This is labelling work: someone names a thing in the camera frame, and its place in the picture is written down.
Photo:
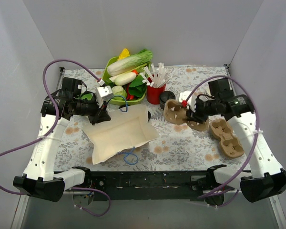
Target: red cup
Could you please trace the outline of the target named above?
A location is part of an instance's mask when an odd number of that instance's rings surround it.
[[[147,86],[147,101],[154,105],[160,104],[160,94],[165,91],[165,87],[166,84],[159,88]]]

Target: floral tablecloth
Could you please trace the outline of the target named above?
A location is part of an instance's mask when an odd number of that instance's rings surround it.
[[[176,98],[183,91],[192,90],[202,80],[214,75],[226,75],[224,67],[168,67],[171,69],[172,80],[166,89],[174,92]],[[101,77],[103,69],[93,69],[93,73]],[[83,80],[89,91],[98,86],[96,80],[85,70],[66,70],[65,77]],[[204,92],[207,84],[199,88]],[[146,98],[142,104],[147,105],[152,114],[150,123],[158,130],[159,137],[148,144],[135,149],[139,162],[128,165],[124,155],[115,155],[107,161],[93,165],[93,144],[81,130],[84,125],[90,125],[85,117],[74,116],[65,133],[55,160],[54,170],[68,170],[73,166],[84,166],[92,171],[138,171],[138,170],[207,170],[218,164],[226,164],[238,169],[245,161],[245,155],[237,159],[228,159],[219,148],[219,141],[214,139],[209,131],[198,132],[187,125],[173,125],[164,120],[163,111],[159,105],[152,105]],[[118,109],[109,105],[108,110]]]

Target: white wall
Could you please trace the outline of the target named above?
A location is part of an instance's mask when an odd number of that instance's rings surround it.
[[[230,63],[263,0],[24,0],[53,57],[105,67],[123,48],[155,63]],[[67,68],[76,66],[65,64]]]
[[[40,109],[46,96],[41,74],[53,60],[22,0],[0,0],[0,153],[36,139]],[[55,89],[59,71],[48,74]],[[17,191],[13,178],[21,175],[32,147],[0,158],[0,184]],[[0,190],[0,229],[10,228],[19,196]]]
[[[266,140],[286,169],[286,0],[264,0],[231,74],[253,96]],[[286,217],[286,191],[279,199]]]

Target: green plastic basket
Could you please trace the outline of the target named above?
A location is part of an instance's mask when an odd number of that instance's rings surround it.
[[[107,67],[108,67],[110,64],[112,64],[112,63],[114,63],[114,62],[117,62],[118,59],[119,59],[119,57],[118,57],[118,56],[115,56],[115,57],[112,57],[112,58],[108,61],[107,65],[106,65],[106,68],[105,68],[105,70],[104,70],[104,72],[103,72],[103,77],[102,77],[103,80],[108,80],[108,79],[110,78],[110,75],[107,73]],[[144,95],[143,95],[141,98],[137,99],[137,100],[127,100],[127,104],[128,104],[129,106],[135,105],[135,104],[140,104],[140,103],[142,102],[142,100],[144,99],[145,95],[146,95],[146,91],[145,91]],[[109,103],[110,103],[110,104],[114,104],[114,105],[119,105],[119,106],[125,105],[125,101],[124,101],[124,100],[117,100],[117,99],[112,99],[112,100],[110,100]]]

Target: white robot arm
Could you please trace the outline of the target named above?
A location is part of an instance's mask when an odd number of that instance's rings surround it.
[[[81,84],[81,80],[67,77],[63,79],[64,90],[60,89],[57,91],[58,95],[53,96],[59,107],[60,119],[48,136],[44,134],[55,122],[55,110],[49,98],[45,99],[41,109],[41,125],[38,133],[38,138],[44,139],[35,145],[22,176],[15,177],[13,182],[13,185],[22,193],[57,202],[65,190],[88,182],[85,180],[85,175],[90,170],[84,167],[74,167],[59,174],[54,174],[53,171],[61,137],[73,115],[88,116],[92,125],[111,119],[107,114],[105,102],[113,97],[111,88],[98,87],[93,98],[88,101],[80,99]]]
[[[188,100],[188,121],[203,123],[211,115],[222,115],[240,140],[248,156],[256,134],[254,107],[246,95],[234,96],[227,79],[209,82],[210,100],[197,97]],[[183,101],[189,92],[182,93]],[[286,189],[286,171],[271,152],[262,131],[258,131],[257,143],[249,161],[251,173],[240,172],[228,186],[241,190],[250,202],[282,193]],[[207,183],[217,187],[236,174],[236,170],[218,165],[208,169]]]

